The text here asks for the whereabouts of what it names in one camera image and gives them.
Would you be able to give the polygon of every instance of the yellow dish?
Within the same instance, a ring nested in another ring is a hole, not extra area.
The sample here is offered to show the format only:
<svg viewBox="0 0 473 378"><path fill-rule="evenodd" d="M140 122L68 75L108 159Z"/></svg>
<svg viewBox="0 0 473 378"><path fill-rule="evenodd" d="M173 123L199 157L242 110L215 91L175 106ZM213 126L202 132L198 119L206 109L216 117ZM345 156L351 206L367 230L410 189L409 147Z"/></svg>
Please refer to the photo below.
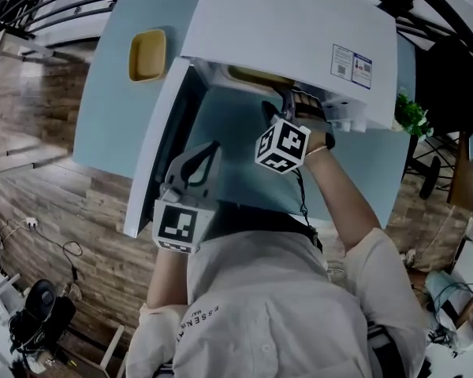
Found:
<svg viewBox="0 0 473 378"><path fill-rule="evenodd" d="M155 81L165 75L166 36L162 29L135 35L129 50L131 81Z"/></svg>

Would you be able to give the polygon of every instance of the wooden floor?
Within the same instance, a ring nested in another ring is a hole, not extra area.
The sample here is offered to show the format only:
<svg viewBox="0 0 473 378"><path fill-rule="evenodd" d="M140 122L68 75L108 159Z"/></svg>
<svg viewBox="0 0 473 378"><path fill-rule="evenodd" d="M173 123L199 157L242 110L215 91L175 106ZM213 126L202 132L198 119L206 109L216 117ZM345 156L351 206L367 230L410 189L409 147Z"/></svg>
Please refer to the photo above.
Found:
<svg viewBox="0 0 473 378"><path fill-rule="evenodd" d="M65 50L90 61L94 48L94 43L85 43ZM49 239L76 240L84 251L80 258L72 257L83 299L76 304L73 327L107 345L117 326L124 324L123 351L146 297L155 246L148 230L138 239L120 233L131 180L85 168L70 158L87 72L84 64L0 59L0 150L32 146L27 154L0 160L0 168L32 159L56 160L0 179L0 228L11 220L3 229L7 236L15 223L36 217ZM420 199L422 181L419 176L405 177L386 231L401 250L418 247L420 252L448 217L419 261L423 269L437 269L452 260L469 214L459 209L451 213L444 192L435 191L426 202ZM61 290L71 280L61 249L27 229L18 229L6 240L2 256L4 270L19 272L24 287L47 278Z"/></svg>

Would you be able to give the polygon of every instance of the cabinet door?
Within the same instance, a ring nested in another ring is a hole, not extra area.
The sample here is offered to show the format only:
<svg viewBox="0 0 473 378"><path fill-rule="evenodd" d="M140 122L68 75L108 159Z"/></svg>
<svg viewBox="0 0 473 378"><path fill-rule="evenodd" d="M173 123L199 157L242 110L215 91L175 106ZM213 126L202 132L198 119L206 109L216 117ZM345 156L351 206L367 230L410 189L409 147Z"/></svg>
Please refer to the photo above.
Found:
<svg viewBox="0 0 473 378"><path fill-rule="evenodd" d="M124 233L133 238L152 219L170 162L184 151L207 87L188 59L177 57L168 71L140 149Z"/></svg>

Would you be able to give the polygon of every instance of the person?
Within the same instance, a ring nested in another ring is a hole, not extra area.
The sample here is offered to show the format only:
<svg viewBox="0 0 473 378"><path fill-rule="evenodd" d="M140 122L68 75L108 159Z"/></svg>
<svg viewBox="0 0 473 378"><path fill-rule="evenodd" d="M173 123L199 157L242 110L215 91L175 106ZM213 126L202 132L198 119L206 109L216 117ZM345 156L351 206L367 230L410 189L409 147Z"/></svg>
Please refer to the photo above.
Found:
<svg viewBox="0 0 473 378"><path fill-rule="evenodd" d="M128 378L419 373L423 313L400 255L325 145L312 131L304 165L345 245L347 288L330 282L300 222L223 206L196 253L158 250Z"/></svg>

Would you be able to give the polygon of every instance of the label sticker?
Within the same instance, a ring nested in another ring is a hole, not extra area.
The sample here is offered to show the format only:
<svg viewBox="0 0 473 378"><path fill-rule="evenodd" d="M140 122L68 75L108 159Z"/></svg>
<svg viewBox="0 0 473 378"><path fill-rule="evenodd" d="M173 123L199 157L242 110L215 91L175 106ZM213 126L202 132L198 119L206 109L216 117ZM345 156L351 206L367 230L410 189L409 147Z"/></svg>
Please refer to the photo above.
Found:
<svg viewBox="0 0 473 378"><path fill-rule="evenodd" d="M344 47L333 45L333 58L331 60L331 74L347 81L352 81L352 62L354 52Z"/></svg>
<svg viewBox="0 0 473 378"><path fill-rule="evenodd" d="M331 74L371 89L373 62L349 49L333 44Z"/></svg>
<svg viewBox="0 0 473 378"><path fill-rule="evenodd" d="M360 54L354 54L354 66L352 67L352 82L359 84L368 90L371 88L371 68L373 63Z"/></svg>

